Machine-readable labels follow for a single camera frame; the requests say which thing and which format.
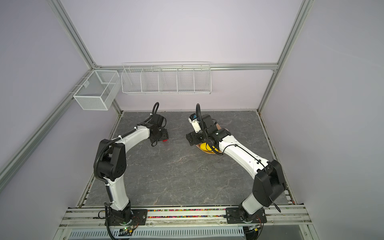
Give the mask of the yellow fake fruit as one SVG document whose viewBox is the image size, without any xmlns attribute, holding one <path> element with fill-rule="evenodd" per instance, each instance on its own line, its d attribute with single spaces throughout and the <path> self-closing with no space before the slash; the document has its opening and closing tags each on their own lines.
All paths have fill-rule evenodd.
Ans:
<svg viewBox="0 0 384 240">
<path fill-rule="evenodd" d="M 212 150 L 212 148 L 207 143 L 201 143 L 199 144 L 198 148 L 207 154 L 215 154 L 215 152 Z"/>
</svg>

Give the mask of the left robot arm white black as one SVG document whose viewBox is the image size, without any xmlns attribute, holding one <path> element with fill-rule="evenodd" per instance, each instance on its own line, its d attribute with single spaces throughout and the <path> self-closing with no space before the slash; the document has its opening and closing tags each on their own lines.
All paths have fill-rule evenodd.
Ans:
<svg viewBox="0 0 384 240">
<path fill-rule="evenodd" d="M 157 113 L 156 102 L 150 116 L 131 131 L 118 137 L 100 141 L 94 161 L 94 176 L 102 181 L 109 202 L 105 203 L 107 220 L 116 219 L 121 225 L 129 225 L 134 218 L 131 202 L 126 194 L 124 174 L 127 169 L 126 153 L 142 141 L 149 140 L 152 147 L 169 139 L 165 128 L 167 119 Z"/>
</svg>

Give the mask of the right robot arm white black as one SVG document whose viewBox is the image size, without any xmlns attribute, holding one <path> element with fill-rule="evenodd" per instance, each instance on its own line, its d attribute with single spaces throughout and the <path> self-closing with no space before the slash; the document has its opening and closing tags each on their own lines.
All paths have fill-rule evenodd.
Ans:
<svg viewBox="0 0 384 240">
<path fill-rule="evenodd" d="M 278 161 L 269 161 L 249 150 L 227 129 L 218 127 L 210 115 L 203 115 L 200 104 L 189 122 L 194 129 L 186 135 L 191 146 L 208 154 L 231 157 L 253 179 L 252 193 L 239 205 L 234 220 L 250 223 L 257 217 L 257 211 L 271 205 L 281 212 L 275 200 L 287 190 L 287 181 Z"/>
</svg>

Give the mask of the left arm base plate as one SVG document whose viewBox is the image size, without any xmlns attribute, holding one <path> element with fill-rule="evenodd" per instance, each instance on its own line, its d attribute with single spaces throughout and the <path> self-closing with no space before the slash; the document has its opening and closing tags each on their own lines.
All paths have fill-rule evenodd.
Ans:
<svg viewBox="0 0 384 240">
<path fill-rule="evenodd" d="M 117 215 L 108 213 L 107 220 L 109 226 L 144 226 L 146 224 L 148 209 L 131 209 L 131 213 L 128 214 L 130 220 L 118 218 Z"/>
</svg>

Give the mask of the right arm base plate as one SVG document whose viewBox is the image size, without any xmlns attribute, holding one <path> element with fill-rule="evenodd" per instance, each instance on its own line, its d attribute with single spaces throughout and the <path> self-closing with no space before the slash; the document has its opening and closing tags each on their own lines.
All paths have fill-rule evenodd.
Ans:
<svg viewBox="0 0 384 240">
<path fill-rule="evenodd" d="M 228 224 L 265 224 L 267 222 L 263 208 L 253 214 L 249 214 L 240 207 L 226 208 L 224 217 L 227 219 Z"/>
</svg>

